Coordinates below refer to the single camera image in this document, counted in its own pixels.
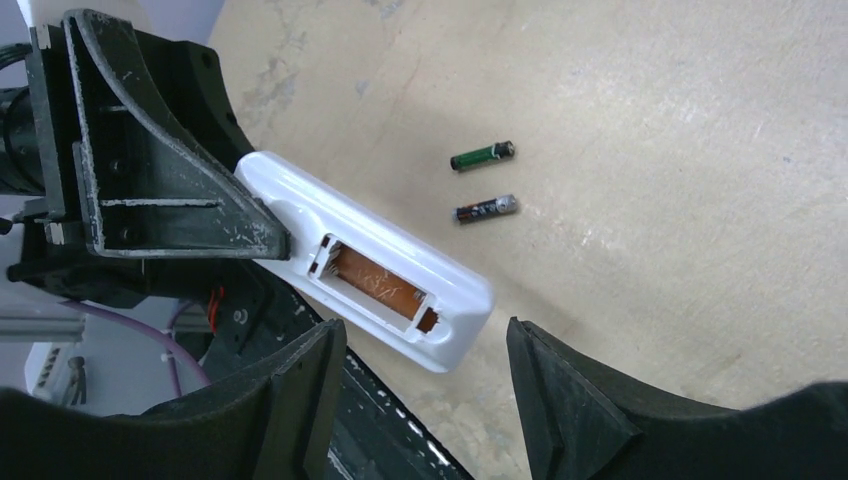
purple cable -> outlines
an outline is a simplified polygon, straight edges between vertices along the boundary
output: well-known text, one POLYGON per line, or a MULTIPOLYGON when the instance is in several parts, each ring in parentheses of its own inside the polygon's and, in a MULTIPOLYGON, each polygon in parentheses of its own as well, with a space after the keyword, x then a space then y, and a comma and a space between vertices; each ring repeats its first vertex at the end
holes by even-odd
POLYGON ((85 303, 75 302, 73 300, 68 300, 67 302, 62 302, 60 305, 64 305, 68 308, 72 308, 78 312, 87 313, 89 315, 95 315, 104 320, 109 320, 111 322, 115 322, 119 325, 123 325, 127 328, 135 330, 136 332, 144 335, 151 340, 155 340, 162 344, 168 351, 170 351, 177 359, 180 360, 180 363, 193 370, 197 378, 200 380, 200 383, 205 387, 210 385, 212 382, 209 381, 209 377, 206 376, 206 372, 203 371, 203 368, 199 363, 191 356, 179 343, 174 341, 169 335, 165 335, 164 333, 156 330, 155 328, 147 325, 145 323, 139 322, 133 318, 130 318, 126 315, 121 315, 120 313, 111 312, 104 308, 95 307, 94 305, 87 305, 85 303))
MULTIPOLYGON (((177 319, 180 318, 180 315, 185 313, 186 310, 189 309, 193 304, 191 302, 185 302, 182 305, 177 306, 177 309, 174 311, 174 314, 171 315, 171 318, 168 319, 168 323, 165 325, 165 329, 168 330, 167 335, 171 338, 174 338, 174 325, 177 323, 177 319)), ((174 387, 174 395, 177 398, 183 396, 183 387, 180 385, 180 376, 177 373, 177 362, 174 360, 174 352, 167 350, 168 352, 168 374, 171 376, 171 386, 174 387)))

